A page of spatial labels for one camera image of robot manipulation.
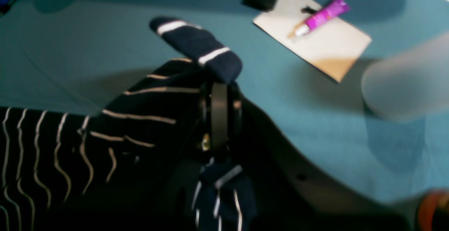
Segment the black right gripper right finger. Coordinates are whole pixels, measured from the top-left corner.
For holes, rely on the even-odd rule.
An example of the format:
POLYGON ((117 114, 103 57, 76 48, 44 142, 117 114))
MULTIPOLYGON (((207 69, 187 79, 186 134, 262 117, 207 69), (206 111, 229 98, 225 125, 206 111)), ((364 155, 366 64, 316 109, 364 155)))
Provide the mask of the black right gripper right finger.
POLYGON ((363 196, 311 162, 269 116, 241 96, 239 159, 257 213, 250 231, 412 231, 392 207, 363 196))

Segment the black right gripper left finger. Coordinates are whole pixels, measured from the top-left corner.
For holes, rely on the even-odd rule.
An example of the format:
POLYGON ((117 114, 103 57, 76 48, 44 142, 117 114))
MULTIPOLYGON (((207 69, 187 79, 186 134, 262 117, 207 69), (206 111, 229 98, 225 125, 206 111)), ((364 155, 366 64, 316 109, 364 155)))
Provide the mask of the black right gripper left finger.
POLYGON ((200 91, 200 120, 209 136, 208 150, 223 154, 229 140, 228 86, 218 82, 206 82, 200 91))

